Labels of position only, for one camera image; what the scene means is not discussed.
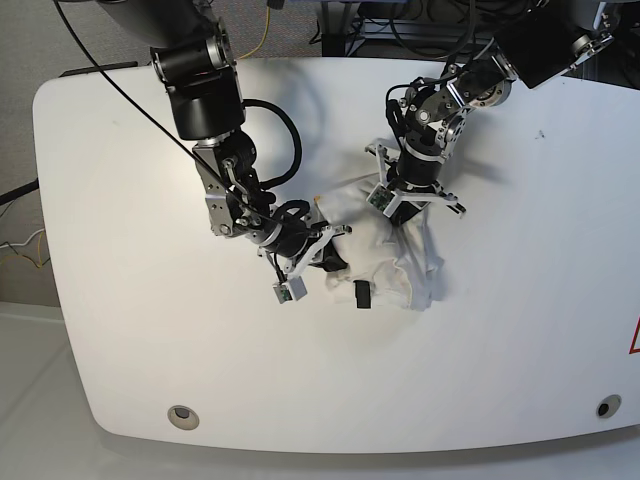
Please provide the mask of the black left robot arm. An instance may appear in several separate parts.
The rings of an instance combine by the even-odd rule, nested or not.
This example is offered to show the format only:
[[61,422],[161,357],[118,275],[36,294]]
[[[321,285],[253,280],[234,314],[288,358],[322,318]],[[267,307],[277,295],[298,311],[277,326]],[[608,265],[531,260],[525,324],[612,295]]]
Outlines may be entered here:
[[455,66],[449,55],[440,77],[398,85],[401,97],[385,97],[397,147],[366,148],[379,163],[368,204],[394,226],[434,203],[463,215],[465,207],[439,177],[468,115],[503,103],[516,81],[535,89],[600,53],[623,25],[624,9],[622,1],[537,1],[465,65]]

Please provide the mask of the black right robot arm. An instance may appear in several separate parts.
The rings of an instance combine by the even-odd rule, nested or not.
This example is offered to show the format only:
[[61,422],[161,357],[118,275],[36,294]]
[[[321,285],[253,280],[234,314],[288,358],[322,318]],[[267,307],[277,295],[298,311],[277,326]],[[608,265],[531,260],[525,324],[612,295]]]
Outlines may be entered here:
[[[327,221],[306,200],[277,204],[274,188],[291,180],[302,163],[300,134],[284,110],[243,98],[236,60],[222,20],[201,1],[103,1],[122,28],[150,47],[151,63],[168,95],[180,139],[194,142],[192,154],[206,191],[214,234],[244,236],[274,259],[326,272],[347,267],[333,245]],[[261,180],[257,149],[243,131],[248,108],[278,117],[293,143],[291,166]]]

